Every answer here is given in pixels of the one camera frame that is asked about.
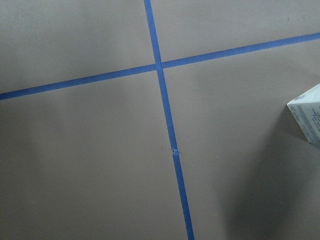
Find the blue white milk carton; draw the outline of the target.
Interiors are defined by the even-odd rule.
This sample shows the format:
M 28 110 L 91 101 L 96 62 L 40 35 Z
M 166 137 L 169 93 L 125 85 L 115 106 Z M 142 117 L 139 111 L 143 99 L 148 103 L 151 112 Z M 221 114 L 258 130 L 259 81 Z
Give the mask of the blue white milk carton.
M 320 144 L 320 85 L 287 103 L 287 107 L 310 144 Z

